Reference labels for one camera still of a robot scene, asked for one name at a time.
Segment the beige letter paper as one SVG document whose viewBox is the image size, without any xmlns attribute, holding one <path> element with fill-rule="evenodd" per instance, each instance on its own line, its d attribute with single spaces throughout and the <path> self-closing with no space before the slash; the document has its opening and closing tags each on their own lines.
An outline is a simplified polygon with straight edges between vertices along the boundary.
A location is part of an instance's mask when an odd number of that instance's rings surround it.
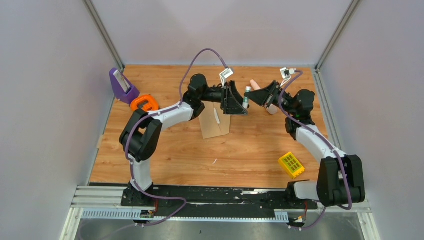
<svg viewBox="0 0 424 240">
<path fill-rule="evenodd" d="M 219 118 L 219 114 L 218 114 L 217 109 L 216 108 L 213 108 L 213 112 L 214 112 L 214 117 L 215 117 L 216 123 L 218 125 L 220 125 L 221 124 L 221 121 L 220 121 L 220 118 Z"/>
</svg>

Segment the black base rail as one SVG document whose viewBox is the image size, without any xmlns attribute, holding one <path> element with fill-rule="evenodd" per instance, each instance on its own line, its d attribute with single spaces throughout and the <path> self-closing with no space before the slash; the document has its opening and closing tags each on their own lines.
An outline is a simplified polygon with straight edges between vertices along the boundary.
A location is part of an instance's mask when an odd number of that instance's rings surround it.
<svg viewBox="0 0 424 240">
<path fill-rule="evenodd" d="M 123 207 L 152 207 L 157 217 L 273 218 L 276 210 L 317 210 L 312 200 L 296 199 L 283 188 L 243 188 L 154 184 L 143 194 L 131 184 L 123 190 Z"/>
</svg>

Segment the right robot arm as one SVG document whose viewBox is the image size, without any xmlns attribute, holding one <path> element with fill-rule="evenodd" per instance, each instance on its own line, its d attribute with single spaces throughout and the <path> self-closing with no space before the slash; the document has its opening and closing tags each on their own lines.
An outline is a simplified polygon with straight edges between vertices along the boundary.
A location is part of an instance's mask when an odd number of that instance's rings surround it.
<svg viewBox="0 0 424 240">
<path fill-rule="evenodd" d="M 301 89 L 294 96 L 273 81 L 269 86 L 246 92 L 244 96 L 261 107 L 279 107 L 286 115 L 285 129 L 302 144 L 319 163 L 317 181 L 289 182 L 286 204 L 298 209 L 306 200 L 320 202 L 325 207 L 339 206 L 350 209 L 366 198 L 362 160 L 333 145 L 319 131 L 312 120 L 315 93 Z"/>
</svg>

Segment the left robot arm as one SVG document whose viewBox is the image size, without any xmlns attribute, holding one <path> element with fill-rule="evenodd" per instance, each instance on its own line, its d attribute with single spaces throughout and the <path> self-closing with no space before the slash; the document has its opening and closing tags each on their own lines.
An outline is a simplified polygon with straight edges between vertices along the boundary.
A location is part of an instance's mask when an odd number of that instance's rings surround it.
<svg viewBox="0 0 424 240">
<path fill-rule="evenodd" d="M 133 198 L 140 206 L 149 206 L 153 201 L 153 193 L 149 190 L 153 185 L 150 159 L 157 149 L 161 132 L 198 118 L 206 102 L 218 103 L 225 115 L 248 114 L 249 104 L 245 103 L 233 80 L 209 86 L 200 73 L 191 77 L 187 91 L 176 104 L 156 111 L 138 109 L 133 112 L 119 143 L 130 163 L 130 184 L 136 189 Z"/>
</svg>

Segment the yellow toy block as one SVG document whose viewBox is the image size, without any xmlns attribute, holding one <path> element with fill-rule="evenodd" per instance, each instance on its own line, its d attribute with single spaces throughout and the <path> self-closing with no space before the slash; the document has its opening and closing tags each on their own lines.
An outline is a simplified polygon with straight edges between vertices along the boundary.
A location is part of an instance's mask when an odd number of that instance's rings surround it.
<svg viewBox="0 0 424 240">
<path fill-rule="evenodd" d="M 288 152 L 280 157 L 278 163 L 292 179 L 297 178 L 305 172 L 305 167 L 292 152 Z"/>
</svg>

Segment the green white glue stick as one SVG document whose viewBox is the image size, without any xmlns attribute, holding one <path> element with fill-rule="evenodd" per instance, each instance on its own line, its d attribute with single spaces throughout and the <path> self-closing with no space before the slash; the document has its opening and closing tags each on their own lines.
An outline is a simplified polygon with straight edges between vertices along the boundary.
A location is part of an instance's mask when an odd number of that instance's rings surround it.
<svg viewBox="0 0 424 240">
<path fill-rule="evenodd" d="M 246 86 L 245 87 L 245 91 L 244 93 L 249 93 L 252 90 L 251 86 Z M 243 102 L 242 102 L 242 106 L 247 110 L 249 108 L 249 98 L 244 96 L 243 97 Z"/>
</svg>

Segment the brown paper envelope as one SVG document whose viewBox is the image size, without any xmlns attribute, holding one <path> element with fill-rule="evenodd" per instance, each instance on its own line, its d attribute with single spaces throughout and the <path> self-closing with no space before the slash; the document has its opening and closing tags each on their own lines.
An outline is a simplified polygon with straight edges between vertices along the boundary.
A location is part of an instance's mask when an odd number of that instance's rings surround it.
<svg viewBox="0 0 424 240">
<path fill-rule="evenodd" d="M 199 116 L 200 129 L 203 139 L 228 135 L 230 133 L 231 116 L 223 113 L 219 103 L 204 102 L 204 106 L 205 109 Z M 216 122 L 214 108 L 217 109 L 220 125 Z"/>
</svg>

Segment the purple holder stand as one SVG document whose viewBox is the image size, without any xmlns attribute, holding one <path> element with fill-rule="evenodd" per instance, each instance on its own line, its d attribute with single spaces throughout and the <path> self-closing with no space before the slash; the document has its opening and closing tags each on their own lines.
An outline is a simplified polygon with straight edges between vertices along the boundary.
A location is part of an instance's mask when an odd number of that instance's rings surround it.
<svg viewBox="0 0 424 240">
<path fill-rule="evenodd" d="M 130 105 L 140 95 L 138 88 L 117 68 L 109 71 L 112 91 L 117 100 Z"/>
</svg>

